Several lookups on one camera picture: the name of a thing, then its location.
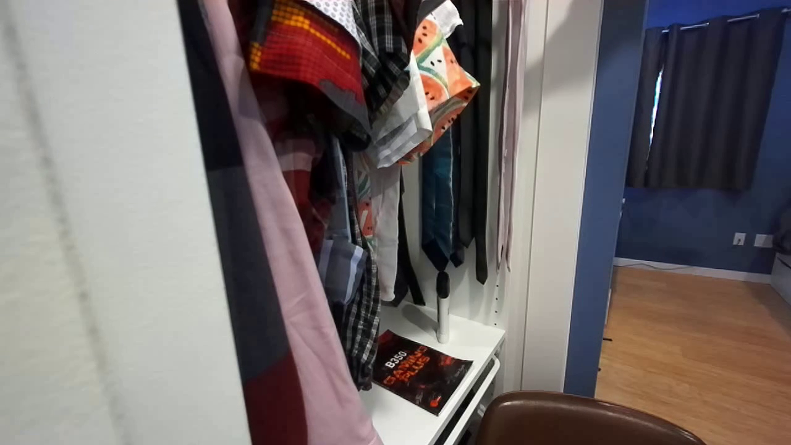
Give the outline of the dark hanging trousers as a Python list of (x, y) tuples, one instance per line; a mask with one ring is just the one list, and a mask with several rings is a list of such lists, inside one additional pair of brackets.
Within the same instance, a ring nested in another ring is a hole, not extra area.
[(493, 0), (451, 0), (460, 29), (447, 41), (465, 83), (454, 98), (456, 119), (423, 155), (420, 244), (437, 285), (451, 286), (447, 266), (460, 266), (475, 252), (475, 278), (489, 278), (487, 266), (487, 167), (489, 167), (489, 86), (493, 86)]

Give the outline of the white drawer unit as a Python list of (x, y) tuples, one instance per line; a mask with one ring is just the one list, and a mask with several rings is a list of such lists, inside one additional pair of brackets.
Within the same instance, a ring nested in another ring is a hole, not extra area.
[(436, 313), (383, 308), (378, 381), (365, 403), (383, 445), (458, 445), (499, 374), (505, 330), (463, 315), (437, 339)]

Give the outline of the watermelon print shirt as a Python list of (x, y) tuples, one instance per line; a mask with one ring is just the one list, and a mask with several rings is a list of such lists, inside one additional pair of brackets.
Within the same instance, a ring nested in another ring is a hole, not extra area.
[(440, 135), (451, 130), (481, 88), (481, 82), (458, 61), (451, 37), (463, 27), (463, 15), (454, 0), (440, 0), (419, 23), (413, 34), (413, 56), (429, 100), (434, 130), (419, 145), (426, 155)]

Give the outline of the red and black book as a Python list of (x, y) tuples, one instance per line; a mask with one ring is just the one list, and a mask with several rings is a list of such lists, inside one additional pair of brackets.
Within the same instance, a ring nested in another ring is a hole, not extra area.
[(395, 330), (378, 335), (373, 383), (437, 416), (463, 383), (471, 361), (407, 339)]

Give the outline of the pink hanging garment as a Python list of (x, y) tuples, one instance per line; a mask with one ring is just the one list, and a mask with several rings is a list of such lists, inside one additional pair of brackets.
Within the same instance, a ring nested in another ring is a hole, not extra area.
[(300, 375), (306, 445), (381, 445), (372, 412), (352, 381), (309, 236), (304, 234), (243, 61), (229, 0), (199, 3), (229, 94), (262, 248)]

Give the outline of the red plaid shirt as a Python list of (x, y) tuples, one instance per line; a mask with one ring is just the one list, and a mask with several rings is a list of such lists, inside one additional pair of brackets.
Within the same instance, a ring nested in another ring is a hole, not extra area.
[(300, 86), (300, 100), (352, 149), (372, 144), (355, 37), (306, 0), (238, 0), (248, 70)]

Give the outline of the black white plaid shirt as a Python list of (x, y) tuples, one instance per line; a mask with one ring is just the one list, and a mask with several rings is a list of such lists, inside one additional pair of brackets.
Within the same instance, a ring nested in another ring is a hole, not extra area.
[(355, 0), (372, 119), (381, 119), (410, 82), (409, 61), (419, 4), (420, 0)]

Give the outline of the white closet door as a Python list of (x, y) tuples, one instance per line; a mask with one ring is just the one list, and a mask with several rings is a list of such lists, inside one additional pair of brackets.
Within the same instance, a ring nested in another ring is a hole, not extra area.
[(0, 445), (251, 445), (177, 0), (0, 0)]

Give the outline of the dark window curtain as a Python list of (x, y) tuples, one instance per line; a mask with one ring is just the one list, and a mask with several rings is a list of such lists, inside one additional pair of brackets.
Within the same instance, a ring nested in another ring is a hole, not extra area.
[(750, 189), (785, 31), (781, 6), (648, 29), (627, 182)]

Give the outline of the white wall outlet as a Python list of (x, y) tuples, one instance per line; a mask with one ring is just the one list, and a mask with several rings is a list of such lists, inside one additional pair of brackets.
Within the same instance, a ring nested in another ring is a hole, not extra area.
[(746, 233), (734, 233), (734, 234), (732, 234), (732, 244), (734, 244), (734, 248), (744, 248), (744, 244), (746, 244)]

